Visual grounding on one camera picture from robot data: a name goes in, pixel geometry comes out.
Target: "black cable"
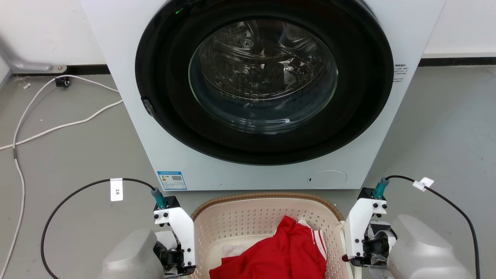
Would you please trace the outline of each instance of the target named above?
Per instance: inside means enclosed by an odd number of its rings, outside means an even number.
[[[390,176],[386,177],[386,180],[389,180],[390,178],[401,178],[401,179],[404,179],[404,180],[415,182],[415,180],[413,180],[413,179],[411,179],[409,177],[406,177],[406,176],[402,176],[402,175],[390,175]]]
[[[408,180],[411,182],[415,182],[415,180],[413,180],[409,177],[406,177],[406,176],[401,176],[401,175],[391,175],[391,176],[386,177],[386,180],[389,180],[390,178],[402,178],[402,179],[405,179],[405,180]],[[443,199],[445,202],[447,202],[452,207],[454,207],[458,212],[460,212],[460,214],[462,214],[462,216],[465,218],[465,220],[467,220],[468,226],[470,227],[470,232],[472,233],[472,239],[474,240],[475,278],[481,279],[481,268],[480,268],[480,264],[479,264],[479,244],[477,243],[477,236],[475,235],[475,229],[474,229],[474,225],[472,224],[472,221],[467,216],[467,214],[465,214],[465,212],[463,212],[463,210],[461,210],[459,207],[457,207],[453,202],[448,200],[445,196],[441,195],[440,193],[434,191],[433,189],[431,189],[429,187],[424,187],[424,188],[426,190],[430,191],[431,193],[433,193],[434,195]]]
[[[43,266],[45,267],[45,269],[47,270],[48,274],[50,274],[50,276],[52,276],[52,278],[54,279],[59,279],[51,270],[50,268],[48,267],[48,264],[47,264],[47,260],[45,259],[45,235],[47,234],[47,229],[48,229],[48,225],[50,224],[50,222],[52,221],[52,218],[54,217],[55,213],[59,210],[59,208],[61,208],[61,206],[67,202],[70,198],[72,198],[72,196],[76,195],[77,193],[83,191],[84,189],[88,188],[88,187],[91,187],[93,185],[96,185],[96,184],[100,184],[100,183],[104,183],[104,182],[109,182],[110,179],[104,179],[104,180],[100,180],[100,181],[96,181],[96,182],[93,182],[93,183],[90,183],[84,187],[81,187],[79,188],[78,190],[76,190],[74,193],[70,194],[67,198],[65,198],[56,208],[55,210],[52,212],[52,214],[50,215],[50,217],[48,218],[47,220],[47,223],[45,224],[45,228],[43,229],[43,234],[41,235],[41,246],[40,246],[40,251],[41,251],[41,261],[43,262]],[[133,181],[133,182],[137,182],[137,183],[141,183],[143,185],[146,185],[148,187],[150,187],[150,189],[152,190],[155,190],[155,188],[153,186],[151,186],[150,184],[144,182],[144,181],[141,181],[141,180],[138,180],[138,179],[132,179],[132,178],[123,178],[123,181]]]

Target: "white cable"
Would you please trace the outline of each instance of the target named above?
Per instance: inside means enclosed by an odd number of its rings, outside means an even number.
[[[108,86],[105,86],[105,85],[103,85],[101,83],[98,83],[98,82],[95,82],[95,81],[92,81],[92,80],[88,80],[88,79],[85,79],[85,78],[82,78],[82,77],[78,77],[78,76],[75,76],[75,75],[64,74],[64,75],[57,76],[56,78],[66,77],[66,76],[68,76],[68,77],[74,77],[74,78],[78,78],[78,79],[82,79],[84,81],[87,81],[87,82],[90,82],[90,83],[93,83],[93,84],[100,85],[100,86],[102,86],[102,87],[104,87],[106,89],[109,89],[109,90],[112,90],[112,91],[115,91],[115,92],[119,92],[118,90],[115,90],[113,88],[110,88]],[[52,128],[50,130],[44,131],[43,133],[40,133],[40,134],[38,134],[36,136],[33,136],[33,137],[28,138],[28,139],[22,140],[20,142],[15,142],[15,140],[17,139],[17,134],[19,133],[19,128],[21,127],[21,124],[22,124],[22,120],[24,120],[24,116],[26,115],[26,112],[29,110],[29,107],[34,102],[34,100],[36,99],[36,97],[38,97],[38,95],[40,94],[40,92],[43,91],[43,89],[45,89],[45,87],[47,87],[47,85],[50,84],[54,80],[55,80],[55,78],[52,78],[49,82],[47,82],[45,85],[43,85],[43,87],[41,87],[41,89],[36,93],[36,95],[34,95],[34,97],[31,100],[31,102],[29,102],[29,105],[26,107],[26,110],[24,110],[24,113],[22,114],[21,119],[19,120],[19,123],[17,124],[17,128],[15,129],[14,139],[12,141],[12,144],[0,148],[0,150],[2,150],[2,149],[6,149],[6,148],[9,148],[9,147],[12,147],[13,153],[14,153],[15,166],[17,168],[17,171],[19,172],[19,176],[21,177],[21,185],[22,185],[21,213],[19,214],[19,221],[17,222],[17,227],[15,229],[14,239],[12,240],[12,244],[10,246],[10,250],[8,252],[7,259],[5,261],[5,264],[3,266],[2,272],[0,274],[0,279],[3,279],[3,276],[5,275],[5,272],[7,271],[8,263],[10,262],[10,258],[12,257],[12,252],[14,251],[15,243],[17,241],[17,236],[19,235],[19,229],[21,228],[22,217],[24,215],[24,201],[26,199],[26,185],[24,183],[24,176],[22,175],[21,168],[19,166],[19,162],[17,161],[17,154],[16,154],[16,151],[15,151],[16,144],[21,144],[21,143],[27,142],[29,140],[38,138],[38,137],[40,137],[42,135],[45,135],[45,134],[47,134],[49,132],[55,131],[55,130],[60,129],[60,128],[63,128],[63,127],[68,127],[68,126],[72,126],[72,125],[76,125],[76,124],[80,124],[80,123],[84,123],[84,122],[90,121],[95,116],[97,116],[98,114],[100,114],[102,111],[104,111],[104,110],[106,110],[108,108],[111,108],[113,106],[116,106],[116,105],[122,103],[122,100],[121,100],[121,101],[119,101],[117,103],[108,105],[108,106],[106,106],[103,109],[99,110],[98,112],[96,112],[95,114],[93,114],[92,116],[90,116],[89,118],[87,118],[85,120],[81,120],[81,121],[77,121],[77,122],[73,122],[73,123],[61,125],[61,126]]]
[[[51,128],[50,130],[46,130],[46,131],[44,131],[44,132],[42,132],[42,133],[39,133],[39,134],[37,134],[37,135],[35,135],[35,136],[32,136],[32,137],[30,137],[30,138],[27,138],[27,139],[25,139],[25,140],[18,141],[18,142],[16,142],[16,143],[15,143],[15,146],[18,146],[19,144],[22,144],[22,143],[28,142],[28,141],[30,141],[30,140],[34,140],[34,139],[36,139],[36,138],[39,138],[39,137],[41,137],[41,136],[43,136],[43,135],[46,135],[46,134],[48,134],[48,133],[50,133],[50,132],[53,132],[53,131],[55,131],[55,130],[58,130],[58,129],[60,129],[60,128],[65,128],[65,127],[69,127],[69,126],[72,126],[72,125],[76,125],[76,124],[81,124],[81,123],[88,122],[88,121],[92,120],[93,118],[95,118],[95,116],[97,116],[97,115],[99,115],[100,113],[102,113],[103,111],[105,111],[105,110],[107,110],[107,109],[110,109],[111,107],[117,106],[117,105],[119,105],[119,104],[120,104],[120,103],[122,103],[122,102],[123,102],[123,101],[122,101],[122,100],[120,100],[120,101],[119,101],[119,102],[117,102],[117,103],[110,104],[110,105],[108,105],[108,106],[106,106],[106,107],[102,108],[101,110],[99,110],[99,111],[95,112],[95,114],[93,114],[92,116],[90,116],[90,117],[86,118],[85,120],[80,120],[80,121],[76,121],[76,122],[72,122],[72,123],[67,123],[67,124],[64,124],[64,125],[60,125],[60,126],[57,126],[57,127]],[[9,147],[12,147],[12,145],[11,145],[11,144],[9,144],[9,145],[6,145],[6,146],[2,146],[2,147],[0,147],[0,150],[7,149],[7,148],[9,148]]]

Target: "cable label tag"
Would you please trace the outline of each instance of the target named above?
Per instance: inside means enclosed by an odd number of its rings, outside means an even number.
[[[424,186],[422,191],[426,190],[425,187],[430,188],[433,183],[434,183],[434,180],[430,179],[429,177],[422,178],[422,180],[420,181],[420,184],[422,184]]]
[[[124,199],[123,192],[123,179],[112,178],[110,179],[110,201],[118,202]]]

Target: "washing machine door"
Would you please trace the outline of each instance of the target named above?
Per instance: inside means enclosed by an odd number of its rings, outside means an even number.
[[[277,165],[328,154],[383,109],[387,39],[353,0],[171,0],[136,55],[147,111],[204,154]]]

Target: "energy label sticker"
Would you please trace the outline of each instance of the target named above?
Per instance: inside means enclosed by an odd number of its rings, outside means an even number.
[[[187,190],[183,174],[180,171],[157,171],[157,174],[164,191]]]

